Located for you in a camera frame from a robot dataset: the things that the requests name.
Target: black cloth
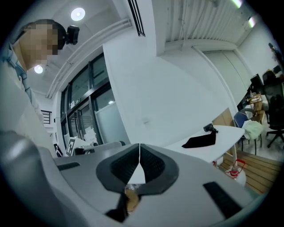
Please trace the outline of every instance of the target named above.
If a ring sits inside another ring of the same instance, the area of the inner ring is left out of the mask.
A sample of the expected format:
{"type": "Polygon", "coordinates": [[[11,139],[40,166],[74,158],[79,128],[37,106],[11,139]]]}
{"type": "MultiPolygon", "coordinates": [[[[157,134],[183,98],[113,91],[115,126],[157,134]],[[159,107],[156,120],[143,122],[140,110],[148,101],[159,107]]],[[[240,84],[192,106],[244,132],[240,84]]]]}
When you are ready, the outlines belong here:
{"type": "Polygon", "coordinates": [[[216,132],[211,132],[211,134],[208,135],[190,138],[182,147],[183,148],[206,147],[214,145],[215,142],[216,142],[216,132]]]}

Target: wooden floor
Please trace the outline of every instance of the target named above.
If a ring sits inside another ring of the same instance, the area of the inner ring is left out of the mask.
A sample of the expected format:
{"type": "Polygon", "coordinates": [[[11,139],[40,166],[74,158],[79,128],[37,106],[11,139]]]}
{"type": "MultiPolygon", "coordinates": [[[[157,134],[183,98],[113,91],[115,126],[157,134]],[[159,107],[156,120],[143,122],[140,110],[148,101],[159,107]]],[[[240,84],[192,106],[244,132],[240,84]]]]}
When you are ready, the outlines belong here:
{"type": "MultiPolygon", "coordinates": [[[[223,158],[221,167],[229,169],[233,165],[233,158],[228,154],[225,154],[223,158]]],[[[244,166],[247,177],[246,186],[260,195],[268,192],[281,169],[282,163],[242,151],[237,152],[237,158],[246,163],[244,166]]]]}

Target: light green cloth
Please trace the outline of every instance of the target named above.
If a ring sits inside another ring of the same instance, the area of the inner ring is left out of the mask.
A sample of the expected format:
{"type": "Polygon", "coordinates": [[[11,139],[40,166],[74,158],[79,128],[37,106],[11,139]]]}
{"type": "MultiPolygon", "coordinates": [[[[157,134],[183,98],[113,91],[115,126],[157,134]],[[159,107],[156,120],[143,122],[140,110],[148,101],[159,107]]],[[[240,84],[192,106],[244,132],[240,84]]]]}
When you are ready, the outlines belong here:
{"type": "Polygon", "coordinates": [[[263,132],[263,126],[257,121],[245,121],[242,127],[245,130],[245,138],[248,140],[255,140],[263,132]]]}

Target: computer monitor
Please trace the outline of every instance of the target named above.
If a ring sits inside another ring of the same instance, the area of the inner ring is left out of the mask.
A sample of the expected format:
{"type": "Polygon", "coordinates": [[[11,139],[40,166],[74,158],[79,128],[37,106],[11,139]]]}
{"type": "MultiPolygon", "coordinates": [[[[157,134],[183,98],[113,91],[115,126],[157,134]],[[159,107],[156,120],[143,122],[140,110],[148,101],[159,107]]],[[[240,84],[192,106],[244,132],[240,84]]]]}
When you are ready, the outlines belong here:
{"type": "Polygon", "coordinates": [[[252,92],[264,94],[264,92],[263,92],[263,83],[262,83],[262,81],[261,81],[261,79],[260,79],[258,74],[256,74],[254,77],[252,77],[250,79],[250,81],[252,82],[252,84],[250,86],[252,92]]]}

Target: desk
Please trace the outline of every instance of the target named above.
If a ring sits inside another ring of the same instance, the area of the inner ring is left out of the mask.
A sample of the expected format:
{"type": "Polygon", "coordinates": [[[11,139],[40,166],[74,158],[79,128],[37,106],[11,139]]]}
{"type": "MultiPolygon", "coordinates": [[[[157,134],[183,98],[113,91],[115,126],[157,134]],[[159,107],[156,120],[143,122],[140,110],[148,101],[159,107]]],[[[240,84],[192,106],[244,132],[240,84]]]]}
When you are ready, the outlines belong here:
{"type": "Polygon", "coordinates": [[[215,145],[200,147],[200,148],[183,148],[182,145],[185,144],[189,138],[198,137],[206,134],[210,134],[211,132],[205,132],[203,129],[194,135],[185,138],[177,143],[174,143],[170,146],[165,147],[166,149],[179,152],[182,154],[186,154],[189,156],[197,157],[207,162],[216,161],[220,158],[224,153],[226,153],[231,147],[238,142],[238,140],[244,135],[245,130],[237,127],[231,126],[214,126],[219,133],[216,134],[216,143],[215,145]]]}

